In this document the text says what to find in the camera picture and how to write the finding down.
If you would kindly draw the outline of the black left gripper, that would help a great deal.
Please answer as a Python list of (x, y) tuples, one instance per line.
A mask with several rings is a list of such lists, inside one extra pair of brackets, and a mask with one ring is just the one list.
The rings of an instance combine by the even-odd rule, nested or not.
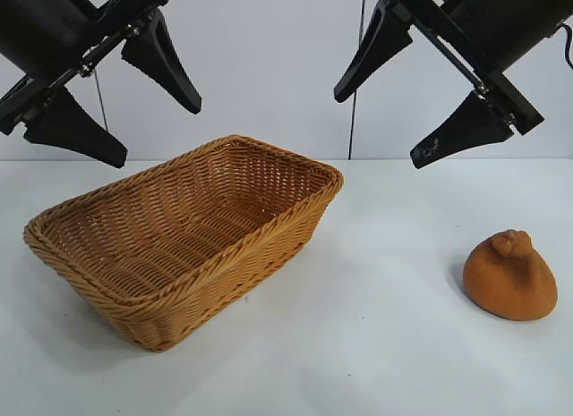
[(122, 59), (198, 114), (201, 95), (158, 9), (168, 1), (107, 0), (96, 6), (90, 0), (1, 0), (1, 54), (24, 73), (1, 98), (1, 132), (11, 134), (24, 116), (29, 143), (123, 167), (127, 148), (61, 87), (91, 74), (126, 39)]

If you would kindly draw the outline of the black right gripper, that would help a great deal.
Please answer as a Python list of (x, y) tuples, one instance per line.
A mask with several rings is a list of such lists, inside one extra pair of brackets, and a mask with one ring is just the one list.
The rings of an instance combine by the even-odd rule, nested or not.
[(412, 42), (415, 25), (474, 90), (410, 151), (416, 169), (468, 149), (526, 134), (543, 116), (504, 72), (571, 16), (572, 0), (379, 0), (360, 45), (334, 88), (343, 103)]

